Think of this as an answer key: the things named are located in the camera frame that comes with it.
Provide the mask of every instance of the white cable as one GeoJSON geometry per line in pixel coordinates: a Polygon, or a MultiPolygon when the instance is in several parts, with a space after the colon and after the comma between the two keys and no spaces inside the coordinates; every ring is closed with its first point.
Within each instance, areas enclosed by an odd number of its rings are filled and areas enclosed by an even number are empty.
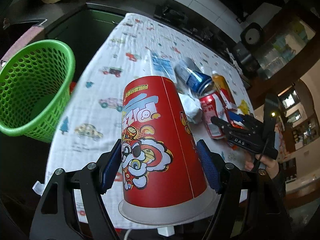
{"type": "Polygon", "coordinates": [[[132,230],[132,229],[128,229],[128,230],[126,231],[126,233],[124,234],[124,239],[123,239],[123,240],[127,240],[127,239],[128,239],[128,236],[129,236],[131,230],[132,230]]]}

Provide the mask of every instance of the pink towel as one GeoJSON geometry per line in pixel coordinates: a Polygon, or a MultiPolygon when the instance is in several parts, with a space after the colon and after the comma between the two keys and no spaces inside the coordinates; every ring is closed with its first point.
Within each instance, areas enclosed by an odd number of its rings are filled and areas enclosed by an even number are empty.
{"type": "Polygon", "coordinates": [[[2,69],[3,62],[7,62],[14,54],[28,44],[43,40],[45,38],[44,34],[44,27],[42,26],[32,26],[25,33],[23,33],[23,35],[10,47],[10,49],[0,60],[0,70],[2,69]]]}

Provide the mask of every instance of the green plastic basket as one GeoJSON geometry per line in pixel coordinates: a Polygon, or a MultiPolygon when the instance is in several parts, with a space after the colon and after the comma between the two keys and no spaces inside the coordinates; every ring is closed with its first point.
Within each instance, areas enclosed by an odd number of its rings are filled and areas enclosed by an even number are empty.
{"type": "Polygon", "coordinates": [[[61,41],[37,41],[17,52],[0,73],[0,131],[51,142],[69,101],[75,64],[61,41]]]}

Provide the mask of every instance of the coca-cola can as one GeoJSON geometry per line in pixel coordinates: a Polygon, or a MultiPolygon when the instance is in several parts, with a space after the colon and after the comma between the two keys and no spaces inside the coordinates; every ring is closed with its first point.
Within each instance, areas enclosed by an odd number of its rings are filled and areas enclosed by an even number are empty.
{"type": "Polygon", "coordinates": [[[230,122],[226,106],[220,93],[214,90],[207,93],[199,100],[203,112],[202,121],[204,122],[205,128],[207,129],[210,137],[213,139],[224,138],[225,134],[222,129],[211,122],[211,117],[213,116],[217,116],[226,122],[230,122]]]}
{"type": "Polygon", "coordinates": [[[169,225],[210,205],[214,193],[169,78],[142,77],[124,89],[121,154],[124,200],[118,208],[125,218],[169,225]]]}

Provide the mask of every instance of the white tablecloth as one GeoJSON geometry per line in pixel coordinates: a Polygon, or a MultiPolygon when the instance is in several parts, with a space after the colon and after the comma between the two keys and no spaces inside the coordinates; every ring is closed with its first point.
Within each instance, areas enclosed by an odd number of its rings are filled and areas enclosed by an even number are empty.
{"type": "MultiPolygon", "coordinates": [[[[151,74],[146,63],[148,50],[171,60],[190,57],[203,73],[216,70],[223,75],[233,93],[236,105],[245,100],[253,108],[236,69],[198,42],[172,28],[138,14],[128,13],[112,31],[92,58],[79,79],[55,132],[47,163],[45,184],[57,168],[65,171],[82,169],[112,149],[121,137],[121,108],[125,86],[132,80],[151,74]]],[[[195,141],[204,139],[210,150],[219,153],[226,162],[244,168],[244,153],[232,150],[224,140],[211,139],[202,123],[191,124],[195,141]]],[[[123,199],[121,174],[110,190],[102,196],[108,214],[116,228],[153,228],[133,223],[118,211],[123,199]]],[[[87,222],[81,194],[75,190],[76,207],[81,222],[87,222]]],[[[215,203],[199,220],[213,215],[215,203]]]]}

